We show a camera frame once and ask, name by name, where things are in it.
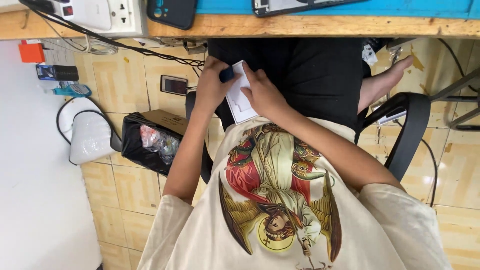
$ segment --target person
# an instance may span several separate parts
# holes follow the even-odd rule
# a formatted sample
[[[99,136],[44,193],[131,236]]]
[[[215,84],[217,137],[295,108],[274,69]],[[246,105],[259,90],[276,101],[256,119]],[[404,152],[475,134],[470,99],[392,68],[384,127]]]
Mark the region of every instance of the person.
[[[451,269],[434,210],[354,144],[358,114],[412,57],[369,76],[360,38],[210,39],[208,50],[139,270]],[[238,75],[219,73],[240,60],[260,116],[235,125],[225,94]],[[192,207],[214,113],[225,138]]]

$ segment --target cream t-shirt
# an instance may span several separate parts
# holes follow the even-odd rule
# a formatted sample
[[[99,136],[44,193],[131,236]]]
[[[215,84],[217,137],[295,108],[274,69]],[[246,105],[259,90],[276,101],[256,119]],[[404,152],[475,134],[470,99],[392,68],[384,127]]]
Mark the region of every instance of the cream t-shirt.
[[[195,208],[162,197],[138,270],[162,269],[451,266],[431,208],[385,184],[354,195],[321,153],[258,117],[227,129]]]

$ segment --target wooden desk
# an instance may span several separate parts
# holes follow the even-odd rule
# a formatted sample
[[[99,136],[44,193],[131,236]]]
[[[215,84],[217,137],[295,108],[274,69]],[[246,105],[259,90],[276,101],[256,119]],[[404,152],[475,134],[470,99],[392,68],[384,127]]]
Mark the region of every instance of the wooden desk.
[[[55,38],[36,14],[0,13],[0,39]],[[52,24],[64,37],[79,33]],[[148,20],[152,37],[451,37],[480,38],[480,20],[374,16],[293,16],[198,14],[193,27],[179,30]]]

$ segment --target white cord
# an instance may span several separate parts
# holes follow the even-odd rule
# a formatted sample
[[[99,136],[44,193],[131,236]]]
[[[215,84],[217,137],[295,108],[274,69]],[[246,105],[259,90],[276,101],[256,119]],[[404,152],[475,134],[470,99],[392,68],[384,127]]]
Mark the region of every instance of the white cord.
[[[42,18],[42,19],[45,21],[45,23],[47,23],[50,26],[50,28],[53,30],[53,32],[55,32],[55,34],[57,34],[57,36],[59,38],[61,38],[66,44],[70,45],[70,47],[74,48],[75,50],[69,49],[69,48],[64,47],[64,46],[60,46],[56,43],[53,43],[53,42],[45,40],[45,39],[43,39],[43,41],[55,44],[59,47],[62,47],[62,48],[67,49],[67,50],[71,50],[71,51],[76,52],[76,53],[84,53],[84,54],[91,53],[91,54],[95,54],[95,55],[111,55],[111,54],[116,54],[119,51],[119,48],[117,46],[113,46],[113,45],[105,43],[103,41],[100,41],[100,40],[91,41],[89,35],[85,35],[86,47],[77,43],[77,45],[83,47],[83,49],[79,49],[76,46],[74,46],[72,43],[68,42],[64,37],[62,37],[57,32],[57,30],[55,30],[55,28],[53,28],[53,26],[45,18]],[[93,46],[100,46],[102,48],[101,49],[95,49]]]

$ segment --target phone screen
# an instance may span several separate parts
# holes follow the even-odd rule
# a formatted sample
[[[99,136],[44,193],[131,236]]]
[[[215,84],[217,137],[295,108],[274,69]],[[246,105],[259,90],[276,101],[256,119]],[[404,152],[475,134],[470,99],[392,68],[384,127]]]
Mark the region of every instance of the phone screen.
[[[165,92],[186,95],[187,84],[181,81],[165,80]]]

